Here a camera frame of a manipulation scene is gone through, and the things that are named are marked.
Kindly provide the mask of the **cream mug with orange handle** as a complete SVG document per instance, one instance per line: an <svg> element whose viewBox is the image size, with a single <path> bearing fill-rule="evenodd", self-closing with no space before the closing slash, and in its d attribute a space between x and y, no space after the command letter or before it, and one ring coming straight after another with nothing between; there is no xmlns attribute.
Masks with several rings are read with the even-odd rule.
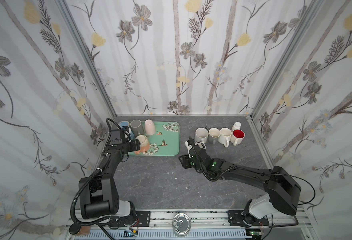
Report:
<svg viewBox="0 0 352 240"><path fill-rule="evenodd" d="M138 151L135 151L135 154L139 155L140 153L146 153L150 149L148 137L146 137L145 135L140 135L137 136L136 139L140 142L140 149Z"/></svg>

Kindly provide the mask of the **beige mug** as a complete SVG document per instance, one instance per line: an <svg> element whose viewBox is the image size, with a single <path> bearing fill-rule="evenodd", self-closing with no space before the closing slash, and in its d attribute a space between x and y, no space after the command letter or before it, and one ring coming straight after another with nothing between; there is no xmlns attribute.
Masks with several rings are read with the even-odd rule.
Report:
<svg viewBox="0 0 352 240"><path fill-rule="evenodd" d="M198 128L195 131L195 136L194 136L194 140L195 142L200 142L202 144L205 144L208 140L208 136L209 136L209 132L207 129L205 128Z"/></svg>

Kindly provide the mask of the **pink mug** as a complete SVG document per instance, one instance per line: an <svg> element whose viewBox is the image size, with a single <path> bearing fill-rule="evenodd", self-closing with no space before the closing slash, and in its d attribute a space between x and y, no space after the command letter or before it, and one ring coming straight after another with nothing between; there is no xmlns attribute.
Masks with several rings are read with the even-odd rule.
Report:
<svg viewBox="0 0 352 240"><path fill-rule="evenodd" d="M153 136L156 133L156 126L152 120L145 121L145 131L148 136Z"/></svg>

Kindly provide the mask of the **green plastic tray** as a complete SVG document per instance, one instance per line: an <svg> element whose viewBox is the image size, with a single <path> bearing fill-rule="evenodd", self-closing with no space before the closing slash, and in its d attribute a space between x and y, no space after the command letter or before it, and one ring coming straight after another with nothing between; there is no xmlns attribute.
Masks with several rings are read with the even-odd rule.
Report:
<svg viewBox="0 0 352 240"><path fill-rule="evenodd" d="M171 157L179 153L180 147L180 124L178 122L153 121L156 126L156 133L148 136L150 149L142 156Z"/></svg>

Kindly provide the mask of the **white cream mug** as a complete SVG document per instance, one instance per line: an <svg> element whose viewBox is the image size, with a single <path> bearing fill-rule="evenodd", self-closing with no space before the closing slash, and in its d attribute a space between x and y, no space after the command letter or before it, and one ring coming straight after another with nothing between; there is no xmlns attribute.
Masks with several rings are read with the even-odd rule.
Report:
<svg viewBox="0 0 352 240"><path fill-rule="evenodd" d="M230 139L232 136L232 132L228 128L221 128L220 129L220 136L218 142L224 145L225 148L229 147Z"/></svg>

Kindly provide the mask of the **white mug with red inside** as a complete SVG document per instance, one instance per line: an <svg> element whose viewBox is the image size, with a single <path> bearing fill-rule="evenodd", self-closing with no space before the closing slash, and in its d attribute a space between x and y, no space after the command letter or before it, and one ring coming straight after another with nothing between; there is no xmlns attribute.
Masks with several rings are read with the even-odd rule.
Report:
<svg viewBox="0 0 352 240"><path fill-rule="evenodd" d="M243 141L245 137L245 133L242 130L234 130L232 131L232 136L230 139L230 142L234 145L237 146L239 144L241 144L241 142Z"/></svg>

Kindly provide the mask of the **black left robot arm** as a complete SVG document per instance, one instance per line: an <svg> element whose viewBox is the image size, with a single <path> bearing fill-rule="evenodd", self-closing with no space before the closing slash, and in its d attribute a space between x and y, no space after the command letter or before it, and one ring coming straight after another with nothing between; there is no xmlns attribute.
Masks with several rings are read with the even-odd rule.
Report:
<svg viewBox="0 0 352 240"><path fill-rule="evenodd" d="M120 127L114 120L107 118L108 135L97 168L88 177L79 181L79 190L70 207L74 225L90 227L97 225L109 239L113 239L105 226L113 220L123 224L138 223L136 209L131 201L121 201L114 175L124 157L130 152L140 150L139 140L131 139L128 127Z"/></svg>

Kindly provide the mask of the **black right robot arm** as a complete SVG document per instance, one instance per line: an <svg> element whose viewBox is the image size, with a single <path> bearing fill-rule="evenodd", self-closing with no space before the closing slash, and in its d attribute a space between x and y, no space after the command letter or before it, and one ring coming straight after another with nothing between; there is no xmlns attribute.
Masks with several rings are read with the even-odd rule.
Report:
<svg viewBox="0 0 352 240"><path fill-rule="evenodd" d="M178 157L184 169L193 168L210 182L219 180L235 181L253 186L265 192L265 195L249 200L242 212L231 217L229 222L244 228L250 228L264 217L275 213L296 216L298 206L312 201L300 201L301 186L297 176L279 166L272 169L251 168L236 165L224 159L211 158L206 153L204 143L189 137L184 143L187 153Z"/></svg>

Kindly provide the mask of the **blue mug with brown rim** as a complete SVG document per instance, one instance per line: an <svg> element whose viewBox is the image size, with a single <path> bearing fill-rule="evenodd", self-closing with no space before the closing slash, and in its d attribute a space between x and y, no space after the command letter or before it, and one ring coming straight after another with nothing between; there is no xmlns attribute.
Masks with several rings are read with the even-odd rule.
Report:
<svg viewBox="0 0 352 240"><path fill-rule="evenodd" d="M134 135L134 133L133 133L132 130L131 130L130 122L128 122L128 121L121 121L121 122L119 122L119 126L120 126L120 127L127 127L127 128L128 128L128 131L129 131L129 133L130 133L131 139L134 139L134 138L135 138L135 135Z"/></svg>

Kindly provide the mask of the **tall dark grey mug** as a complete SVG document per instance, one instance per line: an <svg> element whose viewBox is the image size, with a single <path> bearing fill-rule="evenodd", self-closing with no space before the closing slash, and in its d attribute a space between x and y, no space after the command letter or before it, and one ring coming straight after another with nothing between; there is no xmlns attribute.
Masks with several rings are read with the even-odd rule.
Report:
<svg viewBox="0 0 352 240"><path fill-rule="evenodd" d="M135 137L145 135L145 129L141 120L133 120L130 122L130 128Z"/></svg>

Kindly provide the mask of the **white plastic bottle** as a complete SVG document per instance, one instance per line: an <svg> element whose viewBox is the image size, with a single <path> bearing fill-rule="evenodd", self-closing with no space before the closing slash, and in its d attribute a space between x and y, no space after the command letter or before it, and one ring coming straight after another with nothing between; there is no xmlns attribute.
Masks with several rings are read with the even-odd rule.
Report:
<svg viewBox="0 0 352 240"><path fill-rule="evenodd" d="M231 128L231 131L235 131L235 130L240 130L241 128L241 123L240 122L235 122Z"/></svg>

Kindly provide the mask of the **round metal lid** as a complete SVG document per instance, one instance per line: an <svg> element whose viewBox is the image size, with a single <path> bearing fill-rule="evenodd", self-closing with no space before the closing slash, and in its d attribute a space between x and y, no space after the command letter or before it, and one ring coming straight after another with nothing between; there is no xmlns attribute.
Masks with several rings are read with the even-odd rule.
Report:
<svg viewBox="0 0 352 240"><path fill-rule="evenodd" d="M191 219L185 213L176 214L173 218L173 231L178 237L185 237L191 230Z"/></svg>

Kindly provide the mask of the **black allen key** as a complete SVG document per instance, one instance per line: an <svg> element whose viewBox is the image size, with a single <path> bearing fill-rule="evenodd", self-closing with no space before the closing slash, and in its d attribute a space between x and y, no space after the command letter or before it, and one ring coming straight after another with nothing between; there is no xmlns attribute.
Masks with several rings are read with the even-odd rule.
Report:
<svg viewBox="0 0 352 240"><path fill-rule="evenodd" d="M291 217L275 217L271 215L270 217L270 225L268 226L270 229L273 228L287 228L287 227L295 227L299 225L299 221L296 216Z"/></svg>

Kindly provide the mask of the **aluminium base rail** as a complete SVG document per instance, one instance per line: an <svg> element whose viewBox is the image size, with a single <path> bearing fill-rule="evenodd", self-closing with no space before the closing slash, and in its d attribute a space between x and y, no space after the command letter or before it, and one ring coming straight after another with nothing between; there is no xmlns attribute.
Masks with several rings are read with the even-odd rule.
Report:
<svg viewBox="0 0 352 240"><path fill-rule="evenodd" d="M185 237L178 237L173 231L173 218L185 213L191 219L191 230ZM296 217L299 225L270 229L270 217L264 217L250 228L230 223L231 217L240 214L239 209L176 209L138 210L139 223L130 226L105 227L114 240L317 240L319 237L303 209ZM291 217L281 213L275 217ZM98 227L92 226L87 236L67 234L68 240L110 240Z"/></svg>

